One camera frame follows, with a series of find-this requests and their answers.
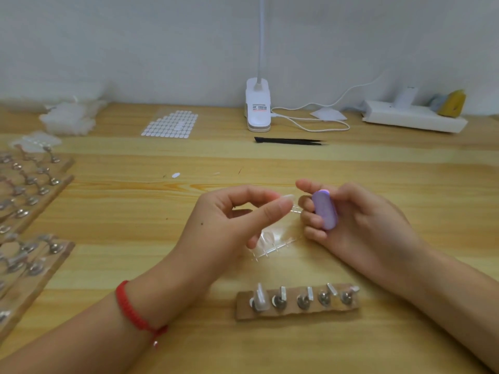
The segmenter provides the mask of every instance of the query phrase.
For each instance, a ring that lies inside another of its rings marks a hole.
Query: gray wall
[[[402,85],[465,88],[499,112],[499,0],[267,0],[274,106],[330,103],[347,87],[390,100]],[[240,106],[256,75],[258,0],[0,0],[0,93],[109,85],[112,100]]]

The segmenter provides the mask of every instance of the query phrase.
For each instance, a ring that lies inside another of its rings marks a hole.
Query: purple object
[[[329,191],[321,189],[312,194],[312,201],[315,206],[315,213],[320,215],[324,220],[322,229],[329,231],[336,227],[338,223],[338,214],[334,208],[333,200],[329,195]]]

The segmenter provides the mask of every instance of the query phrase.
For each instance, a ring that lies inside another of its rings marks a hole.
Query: red bracelet
[[[142,319],[141,316],[133,309],[130,301],[128,300],[128,296],[125,292],[125,285],[128,281],[123,281],[116,288],[116,300],[118,301],[118,306],[121,309],[123,315],[139,330],[141,331],[149,331],[153,333],[153,346],[156,347],[158,345],[157,338],[164,334],[168,330],[168,326],[164,326],[157,329],[154,329],[149,325],[149,323]]]

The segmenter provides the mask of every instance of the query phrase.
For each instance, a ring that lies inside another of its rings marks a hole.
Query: wooden table
[[[499,122],[473,118],[453,136],[369,125],[349,115],[348,132],[311,134],[274,119],[265,134],[329,143],[313,147],[254,143],[241,109],[169,109],[199,114],[190,138],[141,137],[158,106],[115,104],[99,115],[90,136],[64,138],[56,147],[76,159],[76,180],[25,236],[53,232],[77,246],[0,356],[147,270],[174,246],[199,195],[242,183],[299,195],[294,181],[300,177],[360,182],[401,207],[435,248],[499,279]],[[0,127],[6,143],[41,124],[36,115],[3,112]],[[361,287],[362,309],[355,317],[236,323],[236,292],[259,281],[267,288],[353,282]],[[259,262],[243,255],[132,370],[195,371],[486,372],[420,312],[303,239]]]

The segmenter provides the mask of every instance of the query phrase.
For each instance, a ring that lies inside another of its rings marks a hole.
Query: black tweezers
[[[280,144],[301,144],[301,145],[327,145],[321,144],[319,140],[314,139],[283,139],[283,138],[261,138],[254,137],[257,143],[280,143]]]

